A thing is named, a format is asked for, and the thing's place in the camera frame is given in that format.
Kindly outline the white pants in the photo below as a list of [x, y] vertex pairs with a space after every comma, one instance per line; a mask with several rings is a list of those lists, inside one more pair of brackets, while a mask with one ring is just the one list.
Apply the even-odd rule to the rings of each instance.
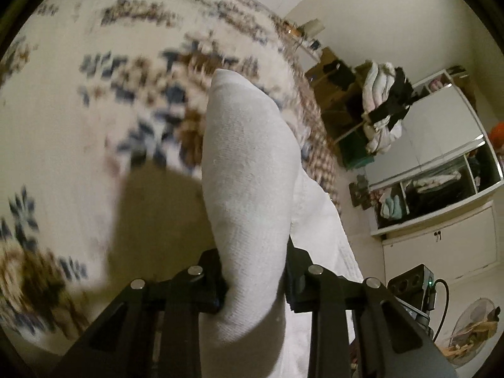
[[228, 291], [200, 319], [205, 377], [304, 377], [311, 317], [289, 309], [289, 243], [313, 262], [362, 280], [329, 195], [301, 166], [295, 136], [274, 101], [240, 74], [213, 76], [203, 137], [203, 199]]

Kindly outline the white wardrobe shelf unit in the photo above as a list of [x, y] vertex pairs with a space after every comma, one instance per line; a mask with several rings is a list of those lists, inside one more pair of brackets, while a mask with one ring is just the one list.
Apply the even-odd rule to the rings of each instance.
[[364, 169], [372, 236], [383, 242], [386, 279], [416, 265], [457, 281], [500, 261], [492, 197], [503, 172], [484, 126], [459, 84], [458, 68], [414, 86], [402, 135]]

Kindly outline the dark shoes on floor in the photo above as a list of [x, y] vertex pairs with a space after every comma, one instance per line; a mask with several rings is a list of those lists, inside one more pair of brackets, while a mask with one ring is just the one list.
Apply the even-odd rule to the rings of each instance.
[[364, 175], [358, 175], [354, 182], [348, 185], [353, 207], [361, 207], [366, 210], [372, 206], [368, 182]]

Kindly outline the chair with clothes pile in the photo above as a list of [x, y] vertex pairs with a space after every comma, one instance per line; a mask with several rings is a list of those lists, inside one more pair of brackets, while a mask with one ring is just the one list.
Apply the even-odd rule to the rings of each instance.
[[386, 154], [402, 136], [402, 121], [415, 102], [400, 66], [368, 60], [353, 71], [357, 92], [343, 102], [355, 123], [337, 143], [347, 169], [363, 167]]

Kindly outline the brown checkered bed sheet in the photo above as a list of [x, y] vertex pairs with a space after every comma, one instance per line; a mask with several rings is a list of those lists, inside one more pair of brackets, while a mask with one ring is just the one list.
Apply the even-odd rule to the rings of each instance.
[[337, 165], [329, 136], [321, 118], [319, 105], [308, 83], [305, 72], [295, 53], [295, 40], [288, 35], [284, 21], [277, 15], [271, 15], [276, 33], [283, 43], [283, 57], [293, 74], [296, 104], [301, 111], [301, 120], [309, 129], [307, 139], [301, 146], [302, 166], [307, 174], [330, 196], [338, 213], [342, 213], [341, 202], [336, 188]]

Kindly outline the brown cardboard box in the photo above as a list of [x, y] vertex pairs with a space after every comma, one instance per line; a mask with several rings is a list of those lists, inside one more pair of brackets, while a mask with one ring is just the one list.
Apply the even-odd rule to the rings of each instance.
[[330, 137], [339, 142], [363, 126], [362, 90], [350, 67], [325, 47], [305, 76]]

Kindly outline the floral bed blanket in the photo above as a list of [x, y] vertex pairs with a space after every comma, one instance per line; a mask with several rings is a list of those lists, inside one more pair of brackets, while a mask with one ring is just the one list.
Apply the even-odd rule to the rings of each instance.
[[217, 69], [276, 102], [301, 146], [256, 0], [43, 0], [1, 60], [1, 325], [61, 355], [135, 277], [212, 245], [201, 194]]

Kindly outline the white nightstand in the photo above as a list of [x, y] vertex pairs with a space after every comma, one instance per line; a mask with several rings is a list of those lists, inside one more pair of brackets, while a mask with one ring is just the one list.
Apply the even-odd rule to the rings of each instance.
[[292, 37], [294, 44], [294, 52], [300, 56], [301, 53], [309, 56], [311, 59], [318, 62], [320, 60], [321, 54], [317, 49], [313, 49], [310, 45], [310, 42], [304, 38]]

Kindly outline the white table lamp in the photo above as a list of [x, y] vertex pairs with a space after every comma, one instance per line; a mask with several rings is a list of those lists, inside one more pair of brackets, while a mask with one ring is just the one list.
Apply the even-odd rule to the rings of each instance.
[[313, 19], [303, 25], [303, 32], [306, 39], [315, 38], [325, 30], [325, 25], [320, 19]]

